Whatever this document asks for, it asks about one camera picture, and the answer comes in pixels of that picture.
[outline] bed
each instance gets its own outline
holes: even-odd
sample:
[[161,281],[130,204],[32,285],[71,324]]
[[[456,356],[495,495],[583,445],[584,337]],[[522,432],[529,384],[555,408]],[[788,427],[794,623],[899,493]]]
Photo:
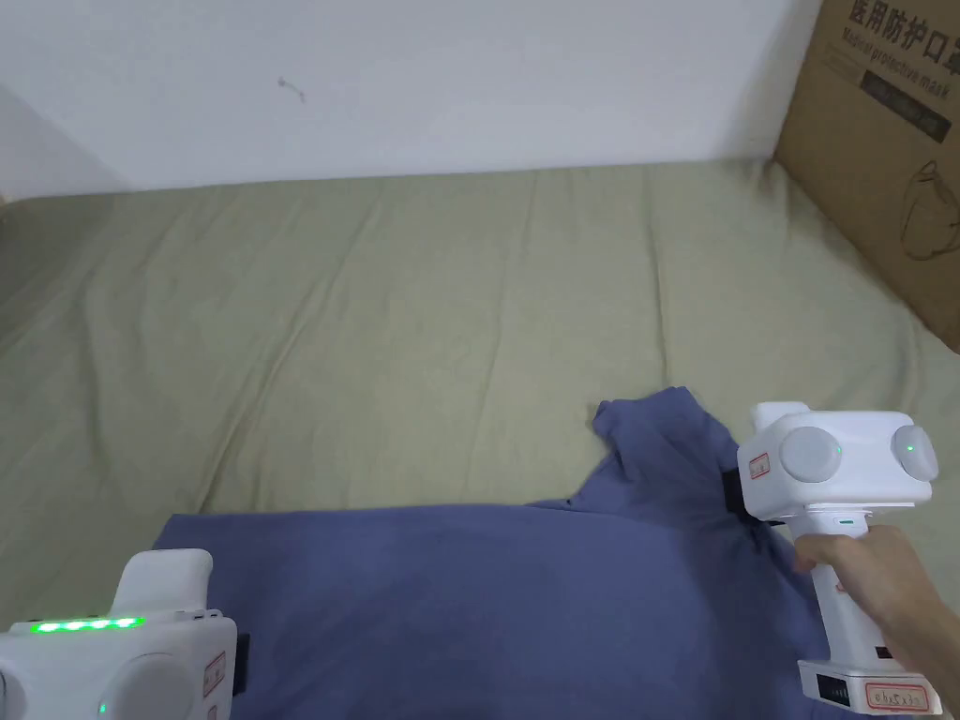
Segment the bed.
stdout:
[[173,513],[522,503],[604,454],[605,398],[686,385],[898,409],[893,518],[960,607],[960,357],[778,165],[320,180],[0,215],[0,623],[101,612]]

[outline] green led light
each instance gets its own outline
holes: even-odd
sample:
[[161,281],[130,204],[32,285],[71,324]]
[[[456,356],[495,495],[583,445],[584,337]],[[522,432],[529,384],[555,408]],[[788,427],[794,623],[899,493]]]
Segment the green led light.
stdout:
[[93,620],[65,620],[63,622],[42,622],[30,629],[31,633],[76,633],[80,630],[107,630],[117,628],[128,630],[143,625],[142,617],[120,617],[115,620],[97,618]]

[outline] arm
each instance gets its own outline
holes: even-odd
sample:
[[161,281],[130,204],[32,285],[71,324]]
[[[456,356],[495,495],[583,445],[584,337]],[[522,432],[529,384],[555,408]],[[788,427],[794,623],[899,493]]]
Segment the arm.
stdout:
[[940,599],[903,532],[878,525],[857,539],[797,538],[797,569],[817,563],[833,566],[900,664],[923,673],[947,708],[960,713],[960,618]]

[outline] blue cloth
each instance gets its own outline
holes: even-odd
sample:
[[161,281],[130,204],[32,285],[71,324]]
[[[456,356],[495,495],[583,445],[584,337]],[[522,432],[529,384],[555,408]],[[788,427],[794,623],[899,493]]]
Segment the blue cloth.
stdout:
[[252,634],[235,720],[849,718],[801,692],[813,588],[726,511],[727,429],[677,388],[593,426],[568,500],[173,517],[156,547],[208,550]]

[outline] gripper handle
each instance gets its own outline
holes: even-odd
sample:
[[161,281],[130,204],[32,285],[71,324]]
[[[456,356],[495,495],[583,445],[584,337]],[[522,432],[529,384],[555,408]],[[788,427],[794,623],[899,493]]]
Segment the gripper handle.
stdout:
[[[867,511],[811,512],[786,519],[793,539],[811,533],[848,535],[858,538],[869,530]],[[847,594],[829,565],[817,565],[811,573],[824,619],[830,662],[858,670],[902,671],[893,659],[876,623]]]

